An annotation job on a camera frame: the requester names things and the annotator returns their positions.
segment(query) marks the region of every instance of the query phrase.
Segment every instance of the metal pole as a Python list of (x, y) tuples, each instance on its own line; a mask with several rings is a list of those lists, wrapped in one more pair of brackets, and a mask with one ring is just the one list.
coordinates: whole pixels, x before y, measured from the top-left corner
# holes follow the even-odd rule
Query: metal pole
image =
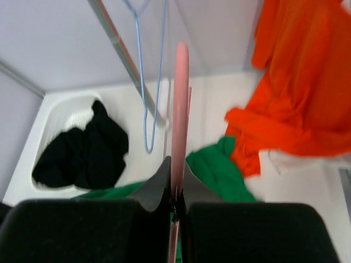
[[(107, 12), (102, 0), (88, 0), (90, 6), (95, 12), (95, 15), (99, 19), (102, 27), (104, 28), (107, 36), (109, 37), (111, 44), (115, 48), (115, 51), (119, 55), (124, 67), (126, 68), (129, 76), (131, 77), (138, 93), (141, 96), (141, 84), (140, 84), (140, 73), (137, 69), (137, 67), (134, 64), (134, 61), (132, 60), (122, 38), (118, 34), (114, 23), (112, 22), (109, 13)], [(148, 106), (148, 109), (152, 115), (155, 114), (155, 111), (157, 112), (157, 124), (160, 126), (166, 125), (166, 120), (164, 120), (158, 109), (155, 108), (155, 103), (144, 85), (145, 88), (145, 100), (146, 104)]]
[(45, 92), (43, 89), (35, 85), (29, 79), (24, 77), (21, 73), (19, 73), (16, 69), (11, 67), (7, 62), (0, 59), (0, 71), (3, 72), (5, 75), (16, 81), (17, 83), (21, 84), (26, 89), (30, 90), (34, 94), (38, 95), (40, 98), (45, 96)]

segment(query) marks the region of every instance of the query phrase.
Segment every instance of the hanger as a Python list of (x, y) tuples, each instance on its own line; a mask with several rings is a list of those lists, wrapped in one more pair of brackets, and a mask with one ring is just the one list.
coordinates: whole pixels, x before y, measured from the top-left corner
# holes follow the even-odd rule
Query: hanger
[[(177, 201), (183, 190), (190, 99), (189, 50), (184, 42), (179, 42), (175, 55), (171, 149), (171, 196), (174, 202)], [(169, 235), (168, 254), (168, 262), (171, 263), (175, 263), (176, 260), (179, 232), (179, 218), (173, 219)]]

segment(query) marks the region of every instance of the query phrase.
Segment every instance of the wire hanger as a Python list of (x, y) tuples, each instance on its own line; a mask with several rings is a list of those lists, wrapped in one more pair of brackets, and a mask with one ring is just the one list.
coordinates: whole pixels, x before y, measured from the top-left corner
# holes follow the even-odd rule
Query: wire hanger
[(158, 66), (158, 76), (157, 76), (157, 88), (156, 88), (156, 101), (155, 101), (155, 113), (154, 121), (152, 123), (152, 134), (151, 134), (151, 145), (148, 147), (148, 134), (147, 134), (147, 120), (148, 120), (148, 106), (145, 100), (145, 83), (144, 83), (144, 71), (143, 71), (143, 56), (141, 54), (141, 42), (140, 42), (140, 29), (138, 17), (142, 15), (145, 9), (148, 7), (151, 0), (145, 0), (141, 8), (136, 11), (132, 6), (129, 0), (123, 0), (128, 9), (132, 12), (135, 20), (135, 28), (137, 31), (137, 42), (138, 42), (138, 55), (139, 55), (139, 71), (140, 71), (140, 85), (141, 85), (141, 97), (144, 104), (144, 145), (145, 150), (148, 154), (151, 154), (154, 149), (155, 143), (155, 130), (156, 130), (156, 118), (157, 118), (157, 109), (158, 109), (158, 96), (160, 94), (160, 80), (161, 80), (161, 68), (162, 68), (162, 54), (163, 54), (163, 40), (165, 38), (165, 24), (166, 24), (166, 9), (167, 9), (167, 0), (163, 2), (163, 18), (162, 18), (162, 32), (161, 32), (161, 48), (160, 48), (160, 62)]

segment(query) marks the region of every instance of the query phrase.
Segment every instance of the orange cloth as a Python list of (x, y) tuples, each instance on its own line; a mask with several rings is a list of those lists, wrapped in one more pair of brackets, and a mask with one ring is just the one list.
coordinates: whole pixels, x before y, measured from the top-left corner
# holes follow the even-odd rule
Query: orange cloth
[(339, 3), (265, 0), (252, 64), (267, 71), (246, 108), (225, 116), (244, 177), (260, 173), (261, 149), (351, 151), (351, 16)]

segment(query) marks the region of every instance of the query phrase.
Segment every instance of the green clothing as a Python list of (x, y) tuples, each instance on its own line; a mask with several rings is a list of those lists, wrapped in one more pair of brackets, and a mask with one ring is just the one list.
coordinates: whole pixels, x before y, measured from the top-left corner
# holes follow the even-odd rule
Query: green clothing
[(234, 137), (223, 137), (217, 144), (190, 153), (186, 162), (195, 176), (225, 201), (255, 202), (240, 170), (229, 158), (234, 146)]
[[(256, 199), (245, 187), (241, 172), (229, 158), (234, 146), (234, 137), (223, 137), (217, 144), (190, 153), (186, 162), (195, 176), (225, 201), (255, 202)], [(138, 182), (124, 187), (91, 191), (77, 198), (123, 198), (134, 192), (143, 183)], [(179, 237), (177, 262), (181, 261)]]
[(76, 198), (103, 198), (103, 199), (120, 199), (129, 196), (132, 192), (138, 189), (144, 182), (136, 182), (131, 185), (126, 185), (117, 188), (109, 188), (104, 190), (94, 190), (85, 193)]

